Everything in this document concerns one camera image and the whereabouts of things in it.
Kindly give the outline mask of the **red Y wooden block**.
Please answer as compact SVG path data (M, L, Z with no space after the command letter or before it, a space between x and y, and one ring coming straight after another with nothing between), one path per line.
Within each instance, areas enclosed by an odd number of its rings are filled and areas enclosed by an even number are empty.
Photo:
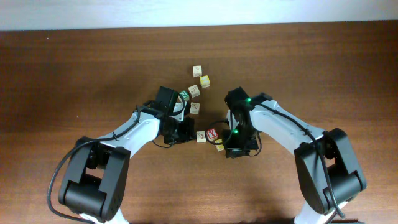
M206 131L206 136L209 141L215 141L218 139L218 133L216 132L215 128L211 128Z
M206 134L204 131L197 131L196 132L196 141L197 143L206 142Z

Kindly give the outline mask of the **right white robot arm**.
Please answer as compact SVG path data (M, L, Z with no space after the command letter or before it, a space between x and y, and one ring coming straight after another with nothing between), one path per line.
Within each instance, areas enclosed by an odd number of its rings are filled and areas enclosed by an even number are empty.
M257 156L260 133L277 141L295 157L305 203L292 223L331 223L341 209L367 187L348 135L339 128L325 131L280 107L271 96L249 97L237 88L225 97L230 126L226 157Z

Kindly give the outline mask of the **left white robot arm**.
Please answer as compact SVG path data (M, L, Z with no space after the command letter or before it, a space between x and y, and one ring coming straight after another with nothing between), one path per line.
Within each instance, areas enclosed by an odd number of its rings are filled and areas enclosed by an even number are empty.
M98 139L77 140L58 192L60 204L88 223L127 223L121 212L129 161L146 143L163 136L170 147L195 138L194 120L140 106L131 118Z

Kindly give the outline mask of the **soccer ball wooden block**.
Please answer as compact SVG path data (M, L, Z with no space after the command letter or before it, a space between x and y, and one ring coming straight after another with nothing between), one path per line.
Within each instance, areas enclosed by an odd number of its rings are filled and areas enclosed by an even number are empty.
M216 144L216 148L217 148L217 151L218 151L218 152L224 150L224 145L223 145L223 140L222 140L222 139L217 139L217 140L215 141L215 144Z

